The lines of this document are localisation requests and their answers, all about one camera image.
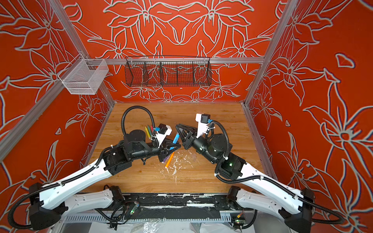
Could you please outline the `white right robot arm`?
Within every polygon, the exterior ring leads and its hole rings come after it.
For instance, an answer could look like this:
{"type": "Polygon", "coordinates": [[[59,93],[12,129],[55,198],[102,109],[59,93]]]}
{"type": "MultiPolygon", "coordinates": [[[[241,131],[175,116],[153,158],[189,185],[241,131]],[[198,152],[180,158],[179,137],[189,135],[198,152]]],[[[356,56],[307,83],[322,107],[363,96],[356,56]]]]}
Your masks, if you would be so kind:
{"type": "Polygon", "coordinates": [[[263,174],[231,152],[232,145],[223,125],[212,120],[198,128],[177,124],[185,149],[196,152],[215,164],[215,177],[230,184],[230,198],[241,208],[264,212],[284,221],[298,233],[309,233],[313,223],[339,225],[341,214],[315,203],[310,189],[299,190],[263,174]]]}

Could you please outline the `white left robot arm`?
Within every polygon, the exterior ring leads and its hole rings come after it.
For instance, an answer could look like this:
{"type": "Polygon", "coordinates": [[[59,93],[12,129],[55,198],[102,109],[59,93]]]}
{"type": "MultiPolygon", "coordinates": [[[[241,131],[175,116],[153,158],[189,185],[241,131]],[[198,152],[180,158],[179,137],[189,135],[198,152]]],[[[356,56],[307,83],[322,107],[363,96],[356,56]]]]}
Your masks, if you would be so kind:
{"type": "Polygon", "coordinates": [[[64,213],[71,210],[67,200],[81,190],[112,177],[131,167],[132,162],[157,156],[160,162],[181,148],[179,143],[168,139],[172,129],[169,125],[155,125],[150,110],[143,106],[131,106],[126,109],[121,118],[121,130],[123,140],[114,146],[102,150],[100,156],[85,168],[56,182],[42,185],[36,183],[29,188],[29,193],[20,198],[8,212],[8,223],[15,229],[33,229],[34,231],[46,229],[56,224],[64,213]],[[146,133],[143,130],[133,130],[127,133],[125,130],[125,118],[135,109],[145,111],[151,119],[150,143],[146,143],[146,133]],[[26,200],[30,201],[30,224],[17,223],[14,214],[16,209],[26,200]]]}

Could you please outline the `blue pen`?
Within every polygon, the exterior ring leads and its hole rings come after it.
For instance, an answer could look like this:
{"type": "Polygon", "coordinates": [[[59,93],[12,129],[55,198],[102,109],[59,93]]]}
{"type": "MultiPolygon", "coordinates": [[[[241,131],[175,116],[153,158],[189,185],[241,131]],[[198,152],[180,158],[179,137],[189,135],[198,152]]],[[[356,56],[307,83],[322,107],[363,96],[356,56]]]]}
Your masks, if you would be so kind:
{"type": "Polygon", "coordinates": [[[179,143],[178,143],[179,137],[180,137],[179,133],[177,133],[176,136],[174,137],[174,140],[173,140],[173,145],[174,146],[179,145],[179,143]]]}

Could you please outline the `orange pen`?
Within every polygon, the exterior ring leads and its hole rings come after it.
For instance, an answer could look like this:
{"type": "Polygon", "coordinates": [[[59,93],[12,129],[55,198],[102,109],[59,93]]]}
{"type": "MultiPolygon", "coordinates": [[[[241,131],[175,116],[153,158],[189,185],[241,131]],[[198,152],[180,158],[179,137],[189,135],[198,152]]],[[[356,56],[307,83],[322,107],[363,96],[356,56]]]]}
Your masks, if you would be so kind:
{"type": "Polygon", "coordinates": [[[171,163],[173,157],[174,157],[174,152],[173,152],[173,153],[170,155],[170,157],[168,158],[167,163],[166,163],[166,165],[165,165],[165,168],[168,168],[168,167],[169,167],[169,165],[170,165],[170,163],[171,163]]]}

